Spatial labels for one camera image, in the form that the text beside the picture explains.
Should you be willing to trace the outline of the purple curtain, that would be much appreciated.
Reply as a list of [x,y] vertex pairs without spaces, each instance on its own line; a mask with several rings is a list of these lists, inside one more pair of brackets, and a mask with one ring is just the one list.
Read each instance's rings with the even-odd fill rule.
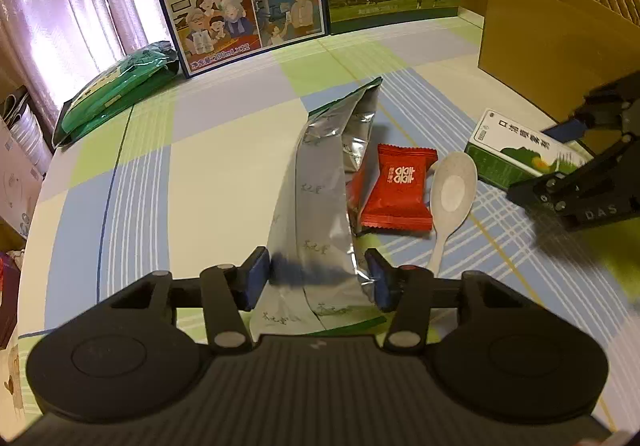
[[1,0],[1,91],[26,86],[52,126],[94,76],[168,36],[158,0]]

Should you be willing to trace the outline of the white spoon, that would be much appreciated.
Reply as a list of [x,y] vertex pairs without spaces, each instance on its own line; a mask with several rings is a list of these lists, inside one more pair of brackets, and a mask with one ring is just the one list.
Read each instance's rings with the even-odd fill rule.
[[438,276],[448,238],[471,212],[477,189],[477,169],[464,152],[451,152],[435,169],[430,210],[436,231],[434,250],[427,269]]

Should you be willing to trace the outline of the red candy packet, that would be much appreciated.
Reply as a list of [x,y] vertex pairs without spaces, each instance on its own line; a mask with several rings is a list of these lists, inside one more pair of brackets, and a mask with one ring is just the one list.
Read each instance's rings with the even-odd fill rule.
[[378,144],[378,179],[356,210],[363,228],[430,232],[433,215],[425,203],[426,175],[438,160],[435,149]]

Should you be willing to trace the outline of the silver foil bag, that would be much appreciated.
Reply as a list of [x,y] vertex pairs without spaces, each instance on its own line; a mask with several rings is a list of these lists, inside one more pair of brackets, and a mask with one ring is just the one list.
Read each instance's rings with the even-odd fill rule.
[[250,316],[254,338],[341,333],[380,317],[356,236],[381,83],[312,112],[300,131],[273,212],[270,278]]

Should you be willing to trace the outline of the brown cardboard box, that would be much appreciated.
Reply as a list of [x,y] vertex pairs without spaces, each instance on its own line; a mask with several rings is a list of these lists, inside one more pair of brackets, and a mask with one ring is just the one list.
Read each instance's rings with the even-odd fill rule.
[[478,66],[560,123],[639,70],[639,34],[596,0],[487,0]]

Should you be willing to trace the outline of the green white medicine box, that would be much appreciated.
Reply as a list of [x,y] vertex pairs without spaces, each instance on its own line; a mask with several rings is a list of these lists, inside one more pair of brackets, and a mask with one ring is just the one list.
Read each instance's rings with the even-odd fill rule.
[[587,162],[563,143],[489,109],[474,128],[465,152],[475,162],[478,178],[503,191],[530,178],[556,172],[568,175]]

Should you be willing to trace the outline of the green plastic package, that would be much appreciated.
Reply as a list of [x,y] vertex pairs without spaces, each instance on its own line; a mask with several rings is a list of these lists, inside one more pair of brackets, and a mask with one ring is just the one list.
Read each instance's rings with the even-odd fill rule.
[[175,80],[180,70],[168,40],[136,50],[96,76],[63,104],[52,145],[71,145]]

